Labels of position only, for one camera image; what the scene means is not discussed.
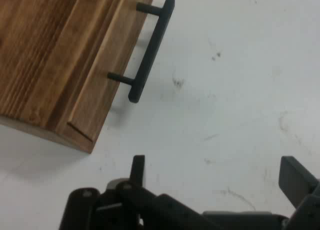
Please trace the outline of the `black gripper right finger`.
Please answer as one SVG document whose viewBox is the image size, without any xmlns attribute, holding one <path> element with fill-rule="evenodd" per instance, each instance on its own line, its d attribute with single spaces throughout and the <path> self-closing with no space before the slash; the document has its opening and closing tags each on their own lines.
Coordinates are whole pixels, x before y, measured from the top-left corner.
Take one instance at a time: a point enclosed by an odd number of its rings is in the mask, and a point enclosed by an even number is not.
<svg viewBox="0 0 320 230">
<path fill-rule="evenodd" d="M 293 156 L 280 160 L 278 184 L 295 211 L 284 229 L 320 228 L 320 180 Z"/>
</svg>

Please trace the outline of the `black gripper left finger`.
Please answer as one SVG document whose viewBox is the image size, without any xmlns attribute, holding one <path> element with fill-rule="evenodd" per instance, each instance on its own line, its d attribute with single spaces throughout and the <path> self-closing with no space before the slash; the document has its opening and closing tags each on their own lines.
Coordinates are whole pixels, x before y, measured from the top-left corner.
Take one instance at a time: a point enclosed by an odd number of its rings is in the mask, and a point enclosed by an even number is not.
<svg viewBox="0 0 320 230">
<path fill-rule="evenodd" d="M 145 156 L 133 157 L 129 179 L 100 193 L 74 190 L 68 197 L 60 229 L 220 229 L 167 194 L 143 187 Z"/>
</svg>

